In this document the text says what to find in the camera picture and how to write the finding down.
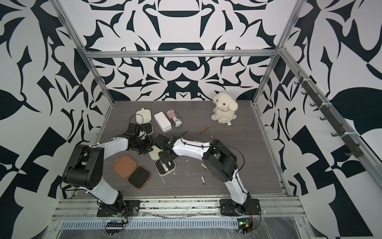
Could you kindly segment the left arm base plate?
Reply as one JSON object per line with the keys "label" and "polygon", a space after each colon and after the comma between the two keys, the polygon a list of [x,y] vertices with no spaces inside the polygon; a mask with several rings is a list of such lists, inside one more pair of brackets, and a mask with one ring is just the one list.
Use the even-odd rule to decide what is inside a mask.
{"label": "left arm base plate", "polygon": [[112,216],[122,216],[122,217],[132,217],[137,216],[140,208],[140,200],[124,200],[117,201],[113,205],[107,205],[98,202],[98,212],[97,217],[112,217]]}

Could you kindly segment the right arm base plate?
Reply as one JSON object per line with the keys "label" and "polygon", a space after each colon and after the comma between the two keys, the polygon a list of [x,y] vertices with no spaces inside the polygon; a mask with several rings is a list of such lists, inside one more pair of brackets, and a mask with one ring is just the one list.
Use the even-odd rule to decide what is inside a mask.
{"label": "right arm base plate", "polygon": [[244,205],[233,202],[231,199],[220,199],[220,213],[223,216],[257,216],[261,215],[261,207],[258,199],[247,199]]}

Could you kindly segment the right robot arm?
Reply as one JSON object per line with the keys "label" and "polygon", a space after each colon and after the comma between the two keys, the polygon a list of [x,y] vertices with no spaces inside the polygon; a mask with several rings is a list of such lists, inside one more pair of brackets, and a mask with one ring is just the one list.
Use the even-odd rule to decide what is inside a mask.
{"label": "right robot arm", "polygon": [[216,179],[224,182],[234,206],[244,212],[250,209],[251,196],[240,179],[237,157],[221,141],[214,139],[212,142],[195,142],[180,136],[167,138],[158,135],[154,145],[162,150],[159,152],[162,163],[179,156],[201,160]]}

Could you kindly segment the small clipper front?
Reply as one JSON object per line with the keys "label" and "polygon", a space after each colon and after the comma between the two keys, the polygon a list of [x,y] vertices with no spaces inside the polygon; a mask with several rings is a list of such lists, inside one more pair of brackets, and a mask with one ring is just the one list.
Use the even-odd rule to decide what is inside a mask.
{"label": "small clipper front", "polygon": [[205,178],[203,176],[201,176],[201,180],[202,180],[203,186],[206,187],[207,184],[206,184]]}

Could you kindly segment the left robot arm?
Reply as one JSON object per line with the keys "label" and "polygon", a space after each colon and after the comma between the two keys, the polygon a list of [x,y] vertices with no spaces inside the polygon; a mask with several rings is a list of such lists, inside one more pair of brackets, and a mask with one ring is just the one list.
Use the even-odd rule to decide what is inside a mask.
{"label": "left robot arm", "polygon": [[85,190],[103,205],[120,208],[123,204],[121,193],[111,187],[103,178],[103,162],[110,156],[126,150],[138,154],[152,151],[152,123],[130,123],[127,131],[112,139],[94,145],[75,146],[64,170],[62,182],[75,189]]}

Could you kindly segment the cream large nail clipper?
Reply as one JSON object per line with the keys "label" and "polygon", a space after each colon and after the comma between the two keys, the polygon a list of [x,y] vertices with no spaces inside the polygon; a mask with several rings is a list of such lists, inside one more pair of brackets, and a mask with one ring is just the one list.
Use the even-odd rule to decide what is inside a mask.
{"label": "cream large nail clipper", "polygon": [[168,172],[168,171],[169,171],[169,169],[168,169],[168,167],[167,167],[167,165],[166,165],[166,164],[162,164],[162,166],[163,166],[163,168],[164,168],[164,170],[165,170],[166,172]]}

